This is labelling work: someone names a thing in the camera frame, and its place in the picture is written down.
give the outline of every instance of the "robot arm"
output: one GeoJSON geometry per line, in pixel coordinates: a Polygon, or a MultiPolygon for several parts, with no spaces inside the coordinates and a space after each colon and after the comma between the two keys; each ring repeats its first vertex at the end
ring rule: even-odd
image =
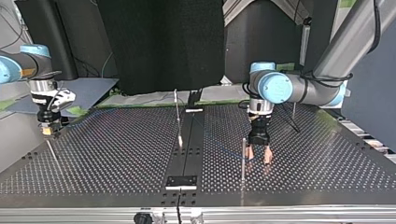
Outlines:
{"type": "Polygon", "coordinates": [[[269,146],[266,128],[275,104],[341,103],[346,94],[343,80],[351,78],[353,67],[373,49],[377,32],[385,32],[396,19],[395,8],[396,1],[377,1],[375,6],[371,0],[357,1],[310,77],[278,73],[274,63],[253,63],[249,88],[248,113],[252,126],[249,143],[269,146]]]}
{"type": "Polygon", "coordinates": [[[50,52],[46,46],[23,45],[21,52],[9,54],[0,50],[0,84],[27,80],[30,92],[39,111],[37,119],[42,133],[57,136],[61,124],[61,109],[71,105],[76,95],[58,88],[53,72],[50,52]]]}

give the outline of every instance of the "black backdrop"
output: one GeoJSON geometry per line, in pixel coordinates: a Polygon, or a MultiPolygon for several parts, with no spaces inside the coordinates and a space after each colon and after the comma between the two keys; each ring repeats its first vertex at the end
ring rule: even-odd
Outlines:
{"type": "Polygon", "coordinates": [[[97,3],[126,94],[195,90],[224,75],[221,0],[97,3]]]}

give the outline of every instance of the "perforated metal table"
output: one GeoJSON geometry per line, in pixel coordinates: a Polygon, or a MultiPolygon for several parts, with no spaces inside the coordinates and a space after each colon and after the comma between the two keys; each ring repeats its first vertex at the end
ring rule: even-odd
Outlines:
{"type": "Polygon", "coordinates": [[[264,166],[263,152],[255,148],[243,184],[242,138],[250,125],[237,105],[204,105],[204,112],[184,113],[182,149],[173,107],[94,110],[54,142],[57,161],[43,145],[0,174],[0,217],[8,218],[0,223],[14,220],[10,214],[18,208],[39,208],[40,217],[65,211],[85,217],[84,209],[91,209],[92,222],[99,218],[94,214],[114,218],[112,209],[125,215],[120,220],[143,209],[172,214],[167,219],[172,223],[175,214],[196,209],[266,214],[262,209],[272,206],[322,211],[328,205],[369,206],[395,217],[391,161],[315,106],[298,105],[300,133],[290,127],[289,115],[276,106],[270,128],[274,161],[264,166]],[[190,175],[197,176],[197,190],[165,189],[168,176],[190,175]]]}

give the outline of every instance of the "metal rod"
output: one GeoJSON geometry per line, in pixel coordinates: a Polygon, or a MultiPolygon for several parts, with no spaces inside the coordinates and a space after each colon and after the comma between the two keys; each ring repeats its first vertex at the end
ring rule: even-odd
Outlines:
{"type": "Polygon", "coordinates": [[[294,104],[293,104],[293,115],[291,116],[293,119],[294,119],[295,114],[296,114],[296,104],[297,104],[297,103],[294,103],[294,104]]]}
{"type": "Polygon", "coordinates": [[[58,158],[56,158],[56,154],[55,154],[55,151],[52,148],[52,144],[50,143],[50,140],[47,139],[46,142],[47,142],[47,145],[49,146],[50,154],[52,155],[53,159],[55,159],[57,161],[58,158]]]}
{"type": "Polygon", "coordinates": [[[180,114],[178,112],[177,90],[174,91],[174,96],[175,96],[176,113],[177,113],[177,128],[178,128],[177,140],[178,140],[178,145],[180,146],[181,149],[183,147],[183,138],[181,137],[181,125],[180,125],[180,114]]]}
{"type": "Polygon", "coordinates": [[[247,139],[242,139],[242,184],[245,184],[245,163],[246,163],[247,139]]]}
{"type": "Polygon", "coordinates": [[[58,158],[56,157],[55,151],[53,150],[53,147],[52,147],[52,144],[50,143],[50,140],[46,139],[46,142],[47,142],[47,145],[49,146],[50,154],[52,155],[53,159],[56,162],[56,165],[58,166],[59,172],[61,172],[61,174],[63,175],[64,173],[62,171],[61,164],[59,164],[59,162],[58,162],[58,158]]]}

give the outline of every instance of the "gray wall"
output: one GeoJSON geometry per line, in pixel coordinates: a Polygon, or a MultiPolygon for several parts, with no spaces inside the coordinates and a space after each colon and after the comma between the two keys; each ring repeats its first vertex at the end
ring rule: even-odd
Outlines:
{"type": "Polygon", "coordinates": [[[376,50],[353,69],[351,97],[342,113],[391,149],[396,149],[396,21],[382,35],[376,50]]]}
{"type": "MultiPolygon", "coordinates": [[[[14,21],[9,22],[16,31],[20,31],[21,27],[16,22],[17,16],[12,1],[0,0],[0,6],[12,10],[14,18],[3,8],[0,9],[0,13],[10,20],[13,19],[14,21]]],[[[13,42],[18,37],[2,17],[0,17],[0,31],[0,47],[13,42]]],[[[5,50],[18,52],[22,43],[19,40],[5,50]]],[[[0,101],[18,98],[26,94],[29,94],[29,88],[23,82],[0,86],[0,101]]],[[[0,112],[0,172],[43,142],[37,125],[35,116],[0,112]]]]}

